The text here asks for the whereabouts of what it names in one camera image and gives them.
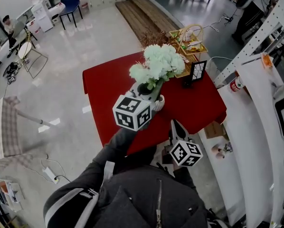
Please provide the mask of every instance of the white flower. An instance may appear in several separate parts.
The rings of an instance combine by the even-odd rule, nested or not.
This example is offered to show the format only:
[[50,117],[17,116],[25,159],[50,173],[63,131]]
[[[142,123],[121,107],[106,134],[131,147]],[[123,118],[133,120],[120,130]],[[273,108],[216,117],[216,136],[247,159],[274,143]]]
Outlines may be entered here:
[[144,50],[145,59],[154,59],[161,54],[161,47],[159,45],[150,45]]
[[160,78],[168,80],[176,74],[183,72],[184,61],[180,54],[176,53],[173,46],[164,44],[148,46],[144,50],[145,63],[133,65],[129,72],[130,76],[138,83],[145,83],[149,79],[157,81]]
[[180,74],[183,72],[185,64],[182,57],[179,54],[175,53],[173,55],[171,60],[171,67],[172,70],[175,72],[175,74]]
[[146,83],[151,77],[149,70],[144,68],[141,63],[137,63],[131,66],[129,69],[130,77],[134,78],[138,83]]

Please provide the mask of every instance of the desk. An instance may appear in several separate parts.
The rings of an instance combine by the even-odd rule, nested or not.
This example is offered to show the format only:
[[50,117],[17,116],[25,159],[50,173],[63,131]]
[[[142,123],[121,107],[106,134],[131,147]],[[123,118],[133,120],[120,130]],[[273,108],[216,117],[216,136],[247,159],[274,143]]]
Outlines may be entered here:
[[[136,62],[144,62],[143,52],[83,71],[84,92],[88,94],[103,145],[120,128],[114,120],[113,105],[134,84],[129,68]],[[193,83],[192,88],[182,88],[182,80],[172,78],[163,84],[161,94],[165,97],[165,106],[146,130],[138,132],[128,154],[167,140],[171,119],[177,119],[190,134],[197,133],[214,120],[222,123],[226,117],[226,106],[207,73],[202,80]]]

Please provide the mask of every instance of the tiled floor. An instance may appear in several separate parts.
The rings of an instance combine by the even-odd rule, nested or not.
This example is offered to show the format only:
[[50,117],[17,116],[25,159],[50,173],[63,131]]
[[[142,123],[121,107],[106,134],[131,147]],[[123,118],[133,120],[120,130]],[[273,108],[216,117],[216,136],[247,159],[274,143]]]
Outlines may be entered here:
[[[92,13],[85,11],[83,18],[76,14],[77,29],[65,20],[66,30],[57,24],[39,38],[37,48],[48,55],[49,60],[35,79],[22,68],[17,80],[6,87],[7,80],[2,74],[17,57],[13,54],[0,66],[0,98],[5,93],[6,96],[17,95],[21,100],[19,109],[23,112],[48,122],[60,120],[56,128],[39,133],[39,124],[19,117],[19,134],[24,150],[48,153],[50,159],[59,161],[70,180],[75,179],[102,148],[89,100],[83,91],[82,71],[141,50],[137,37],[115,7]],[[40,65],[41,61],[36,63],[36,67]],[[56,163],[43,163],[49,165],[55,174],[63,174]],[[37,158],[31,168],[42,173]],[[196,166],[191,173],[206,206],[214,210],[223,208],[208,158],[205,157],[204,164]],[[23,210],[17,215],[32,228],[45,226],[42,209],[46,199],[67,183],[62,179],[55,185],[15,164],[0,171],[0,177],[20,184],[26,200],[22,202]]]

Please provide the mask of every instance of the glossy floor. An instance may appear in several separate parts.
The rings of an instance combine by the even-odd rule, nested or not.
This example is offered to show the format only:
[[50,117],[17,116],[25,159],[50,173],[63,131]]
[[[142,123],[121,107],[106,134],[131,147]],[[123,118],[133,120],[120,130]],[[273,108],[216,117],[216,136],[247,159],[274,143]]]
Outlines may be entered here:
[[[35,42],[37,49],[49,60],[35,79],[22,68],[17,80],[7,86],[2,74],[17,57],[13,54],[0,66],[0,98],[4,94],[17,95],[21,100],[18,107],[23,112],[48,122],[59,122],[56,128],[44,129],[19,117],[19,134],[24,150],[48,153],[50,159],[59,161],[70,180],[75,179],[102,148],[89,100],[84,94],[82,71],[141,50],[137,37],[115,7],[92,13],[83,11],[83,19],[76,14],[76,21],[77,29],[73,22],[65,20],[66,30],[57,24],[38,36],[39,40]],[[32,74],[43,62],[39,59],[35,63]],[[206,206],[220,210],[223,201],[213,170],[207,157],[203,162],[190,172]],[[50,166],[55,174],[63,174],[57,163],[43,161],[43,164]],[[43,174],[40,159],[33,160],[31,169]],[[22,202],[23,210],[17,215],[32,228],[45,227],[42,216],[44,203],[67,181],[61,179],[55,185],[19,164],[11,164],[0,171],[0,177],[14,180],[22,188],[26,200]]]
[[[231,35],[235,32],[237,23],[242,15],[242,10],[236,11],[236,5],[230,0],[155,0],[171,13],[184,26],[200,24],[207,26],[215,22],[213,27],[204,28],[203,42],[208,49],[210,57],[227,57],[233,59],[243,48],[237,44]],[[225,25],[227,20],[222,19],[225,15],[234,14],[231,23]],[[225,59],[215,59],[217,68],[222,71],[229,63]]]

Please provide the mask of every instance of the gray jacket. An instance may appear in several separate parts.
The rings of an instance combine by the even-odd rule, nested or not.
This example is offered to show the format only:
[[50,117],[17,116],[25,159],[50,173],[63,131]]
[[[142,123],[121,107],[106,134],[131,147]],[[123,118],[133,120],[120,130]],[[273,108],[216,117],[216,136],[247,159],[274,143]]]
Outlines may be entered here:
[[[102,185],[106,161],[117,164],[135,135],[136,132],[120,129],[77,179],[49,197],[44,206],[48,228],[208,227],[209,212],[187,168],[176,170],[172,177],[159,168],[141,166],[118,173]],[[90,189],[99,193],[95,207],[91,205],[94,195]]]

